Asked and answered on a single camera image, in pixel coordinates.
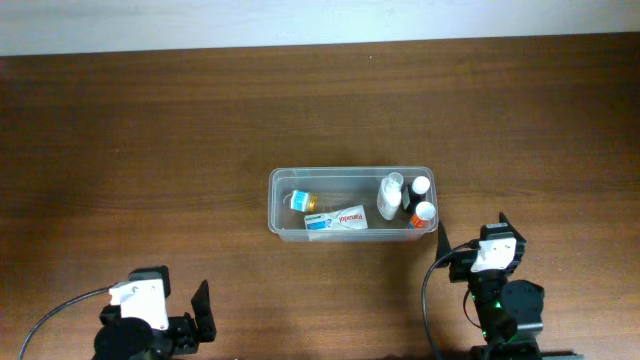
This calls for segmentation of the white Panadol box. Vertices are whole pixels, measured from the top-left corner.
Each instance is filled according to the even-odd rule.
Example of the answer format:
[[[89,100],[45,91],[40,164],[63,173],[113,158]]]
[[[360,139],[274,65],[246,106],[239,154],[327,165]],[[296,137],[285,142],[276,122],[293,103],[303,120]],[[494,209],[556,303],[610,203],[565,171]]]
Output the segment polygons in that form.
[[[304,217],[304,223],[305,228],[309,231],[351,231],[368,228],[362,205],[329,213],[307,215]]]

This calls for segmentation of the white calamine lotion bottle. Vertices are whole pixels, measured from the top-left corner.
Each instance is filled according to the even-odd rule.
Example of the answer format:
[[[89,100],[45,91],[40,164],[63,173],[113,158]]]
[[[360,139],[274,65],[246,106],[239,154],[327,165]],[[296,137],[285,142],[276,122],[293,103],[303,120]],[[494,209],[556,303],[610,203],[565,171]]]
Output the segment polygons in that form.
[[[398,172],[392,172],[381,181],[378,195],[377,208],[380,215],[387,221],[394,219],[402,201],[403,176]]]

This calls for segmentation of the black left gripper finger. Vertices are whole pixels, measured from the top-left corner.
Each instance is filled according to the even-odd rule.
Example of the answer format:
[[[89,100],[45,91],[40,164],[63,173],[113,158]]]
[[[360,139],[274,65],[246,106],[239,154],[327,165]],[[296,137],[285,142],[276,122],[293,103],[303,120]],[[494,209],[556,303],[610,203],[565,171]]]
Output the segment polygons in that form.
[[[167,298],[171,294],[169,269],[166,265],[135,269],[129,274],[128,280],[129,281],[160,280],[162,282],[164,297]]]
[[[201,343],[214,342],[217,329],[211,309],[210,291],[207,280],[203,280],[191,298],[194,318]]]

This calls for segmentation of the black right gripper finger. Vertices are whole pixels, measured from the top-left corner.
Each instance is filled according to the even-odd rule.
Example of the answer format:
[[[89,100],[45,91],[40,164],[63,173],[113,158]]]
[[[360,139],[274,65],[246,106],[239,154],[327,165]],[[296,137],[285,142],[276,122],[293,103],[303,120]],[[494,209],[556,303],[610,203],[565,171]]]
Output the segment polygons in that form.
[[[436,250],[436,267],[444,268],[449,264],[449,260],[447,259],[449,253],[452,248],[450,242],[448,240],[448,236],[446,233],[446,229],[442,221],[438,222],[438,243]]]
[[[502,223],[510,232],[512,232],[515,238],[522,238],[522,235],[511,224],[511,222],[503,212],[499,213],[499,222]]]

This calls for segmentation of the gold-lid balm jar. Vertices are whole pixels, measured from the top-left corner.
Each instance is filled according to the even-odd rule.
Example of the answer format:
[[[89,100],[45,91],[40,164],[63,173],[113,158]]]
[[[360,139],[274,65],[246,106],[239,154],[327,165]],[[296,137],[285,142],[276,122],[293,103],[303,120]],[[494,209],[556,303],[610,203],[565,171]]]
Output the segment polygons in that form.
[[[318,196],[316,194],[293,190],[289,199],[289,207],[292,210],[304,213],[314,212],[318,204]]]

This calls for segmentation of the orange bottle white cap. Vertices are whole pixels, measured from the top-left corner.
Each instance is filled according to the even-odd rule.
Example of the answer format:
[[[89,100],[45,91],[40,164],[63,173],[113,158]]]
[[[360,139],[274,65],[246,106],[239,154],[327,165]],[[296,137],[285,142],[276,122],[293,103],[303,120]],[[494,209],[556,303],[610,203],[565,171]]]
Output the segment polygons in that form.
[[[435,223],[436,207],[428,201],[422,201],[415,207],[408,222],[409,229],[427,229]]]

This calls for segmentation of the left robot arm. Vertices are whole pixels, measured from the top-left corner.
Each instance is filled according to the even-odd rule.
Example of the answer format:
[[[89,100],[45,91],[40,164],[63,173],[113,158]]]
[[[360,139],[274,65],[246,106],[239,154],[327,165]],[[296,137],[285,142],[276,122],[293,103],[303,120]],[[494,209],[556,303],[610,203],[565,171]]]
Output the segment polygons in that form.
[[[96,359],[171,359],[195,354],[216,339],[206,280],[191,298],[193,312],[181,316],[167,313],[171,283],[165,265],[136,269],[108,293],[111,300],[99,315],[102,328],[94,339]]]

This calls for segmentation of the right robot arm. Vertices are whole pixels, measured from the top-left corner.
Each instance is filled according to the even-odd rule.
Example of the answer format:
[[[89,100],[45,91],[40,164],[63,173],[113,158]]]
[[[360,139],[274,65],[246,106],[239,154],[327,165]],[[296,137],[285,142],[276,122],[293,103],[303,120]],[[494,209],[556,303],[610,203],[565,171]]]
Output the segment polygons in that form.
[[[443,224],[433,265],[421,290],[423,320],[428,320],[427,284],[437,268],[449,270],[449,281],[465,283],[465,300],[472,300],[485,344],[470,349],[472,359],[582,359],[572,352],[543,353],[537,336],[543,331],[545,290],[509,277],[521,264],[527,240],[499,214],[499,221],[481,227],[479,237],[453,247]]]

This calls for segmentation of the dark bottle white cap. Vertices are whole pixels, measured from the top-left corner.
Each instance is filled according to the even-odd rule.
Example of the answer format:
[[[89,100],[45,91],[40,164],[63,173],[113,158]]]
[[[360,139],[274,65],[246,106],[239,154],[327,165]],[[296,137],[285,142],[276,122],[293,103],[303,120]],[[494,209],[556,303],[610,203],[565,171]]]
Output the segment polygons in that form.
[[[426,199],[426,194],[431,186],[430,180],[425,176],[416,177],[402,192],[401,205],[406,213],[414,213],[416,206]]]

